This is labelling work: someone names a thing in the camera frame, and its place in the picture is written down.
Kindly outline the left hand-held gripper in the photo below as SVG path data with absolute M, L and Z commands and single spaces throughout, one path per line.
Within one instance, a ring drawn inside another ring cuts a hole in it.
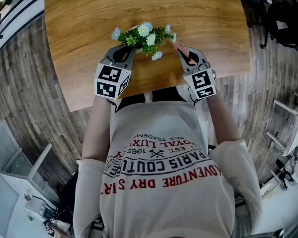
M 94 78 L 95 95 L 112 100 L 121 96 L 131 79 L 136 50 L 134 47 L 118 45 L 107 51 L 103 61 L 97 65 Z

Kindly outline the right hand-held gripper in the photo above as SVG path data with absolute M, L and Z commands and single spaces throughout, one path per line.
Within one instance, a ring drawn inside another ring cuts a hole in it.
M 204 54 L 197 49 L 188 47 L 186 52 L 177 49 L 183 71 L 183 78 L 189 86 L 189 94 L 192 100 L 201 100 L 216 94 L 215 71 L 211 69 Z

